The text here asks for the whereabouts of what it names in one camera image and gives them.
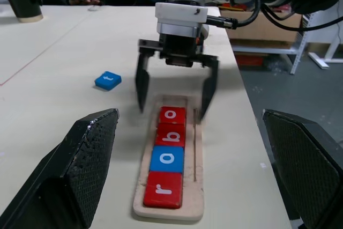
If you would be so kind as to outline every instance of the white table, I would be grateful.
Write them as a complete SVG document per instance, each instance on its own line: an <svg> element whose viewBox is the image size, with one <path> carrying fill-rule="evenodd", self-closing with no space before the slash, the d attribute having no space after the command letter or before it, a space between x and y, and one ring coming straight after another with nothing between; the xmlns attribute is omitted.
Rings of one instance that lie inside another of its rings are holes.
<svg viewBox="0 0 343 229"><path fill-rule="evenodd" d="M170 67L151 58L150 91L146 112L141 115L134 85L137 41L158 39L154 8L104 6L89 12L84 6L50 6L42 11L58 13L51 20L60 26L61 20L74 25L64 34L57 29L58 40L45 44L44 51L37 51L37 59L0 87L0 212L75 120L118 108L121 117L109 173L91 228L183 228L180 223L133 215L132 200L154 95L200 95L207 70ZM219 11L210 9L210 14L218 16ZM35 42L55 36L55 31L47 32L42 26L45 22L32 24L33 37L23 25L26 36L18 46L23 53ZM22 36L19 25L6 30ZM12 55L17 50L7 46L14 46L15 39L1 36L1 56ZM217 93L203 121L205 213L200 222L188 226L290 229L224 29L211 28L205 52L219 56L221 63ZM110 92L93 87L94 79L107 70L122 76L122 83Z"/></svg>

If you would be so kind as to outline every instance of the cardboard box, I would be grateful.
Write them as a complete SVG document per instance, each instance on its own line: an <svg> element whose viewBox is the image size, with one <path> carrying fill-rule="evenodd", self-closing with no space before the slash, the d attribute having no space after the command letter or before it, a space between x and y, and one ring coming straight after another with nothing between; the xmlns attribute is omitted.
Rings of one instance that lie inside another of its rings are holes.
<svg viewBox="0 0 343 229"><path fill-rule="evenodd" d="M246 20L251 16L251 12L235 12L221 10L221 15L224 17L236 18L238 20ZM302 16L295 14L285 21L279 23L299 28ZM267 18L260 13L257 19L248 26L227 29L227 34L231 40L264 40L264 41L286 41L295 42L297 32L286 31L273 25Z"/></svg>

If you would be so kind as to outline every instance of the person's hand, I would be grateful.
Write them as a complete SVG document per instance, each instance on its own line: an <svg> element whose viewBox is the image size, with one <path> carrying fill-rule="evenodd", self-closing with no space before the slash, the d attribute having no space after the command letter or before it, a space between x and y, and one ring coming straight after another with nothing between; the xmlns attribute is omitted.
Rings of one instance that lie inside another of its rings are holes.
<svg viewBox="0 0 343 229"><path fill-rule="evenodd" d="M99 5L100 0L69 0L70 5Z"/></svg>

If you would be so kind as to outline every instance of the gray floor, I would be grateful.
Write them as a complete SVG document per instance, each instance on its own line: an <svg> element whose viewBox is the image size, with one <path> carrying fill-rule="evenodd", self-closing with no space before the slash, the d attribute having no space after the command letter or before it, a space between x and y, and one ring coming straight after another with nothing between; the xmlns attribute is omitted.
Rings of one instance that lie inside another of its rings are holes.
<svg viewBox="0 0 343 229"><path fill-rule="evenodd" d="M274 109L319 123L337 142L343 140L343 64L321 70L304 57L295 75L280 56L265 62L265 69L241 69L258 126L272 159L262 110Z"/></svg>

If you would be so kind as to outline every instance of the metal shelf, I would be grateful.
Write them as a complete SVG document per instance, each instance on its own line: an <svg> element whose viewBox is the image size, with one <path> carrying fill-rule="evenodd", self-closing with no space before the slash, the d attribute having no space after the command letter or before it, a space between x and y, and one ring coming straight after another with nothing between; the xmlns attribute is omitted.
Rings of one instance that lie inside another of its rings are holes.
<svg viewBox="0 0 343 229"><path fill-rule="evenodd" d="M314 14L306 14L302 18L303 27L311 27L313 22ZM292 69L290 74L295 74L295 71L300 63L300 59L303 55L305 47L307 45L309 33L297 33L296 41L289 49L283 48L257 48L257 47L246 47L232 45L232 49L235 52L246 52L246 53L263 53L263 54L279 54L279 55L295 55L294 61L292 61Z"/></svg>

